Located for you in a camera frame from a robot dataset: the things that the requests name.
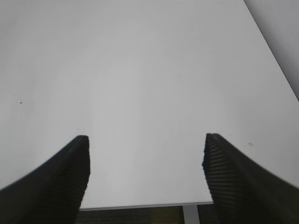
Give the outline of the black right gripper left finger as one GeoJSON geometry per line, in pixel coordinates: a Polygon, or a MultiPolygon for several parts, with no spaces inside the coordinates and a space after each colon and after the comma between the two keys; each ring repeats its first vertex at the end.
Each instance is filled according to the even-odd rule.
{"type": "Polygon", "coordinates": [[[2,224],[73,224],[90,176],[88,136],[0,191],[2,224]]]}

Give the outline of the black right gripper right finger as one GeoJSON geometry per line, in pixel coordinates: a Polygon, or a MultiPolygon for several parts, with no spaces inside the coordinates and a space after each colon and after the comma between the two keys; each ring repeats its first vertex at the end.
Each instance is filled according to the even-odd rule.
{"type": "Polygon", "coordinates": [[[222,224],[297,224],[299,189],[264,169],[217,133],[202,167],[222,224]]]}

